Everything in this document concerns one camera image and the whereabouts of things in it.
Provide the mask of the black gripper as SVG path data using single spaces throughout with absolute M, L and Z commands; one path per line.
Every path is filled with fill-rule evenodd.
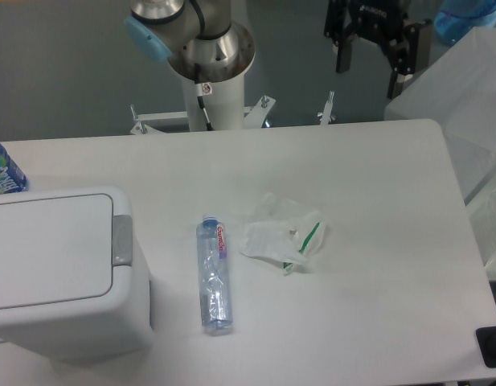
M 336 72 L 350 69 L 352 41 L 364 39 L 375 44 L 387 57 L 391 76 L 387 98 L 393 100 L 404 90 L 412 74 L 429 63 L 432 20 L 412 21 L 409 1 L 329 1 L 324 36 L 331 39 Z

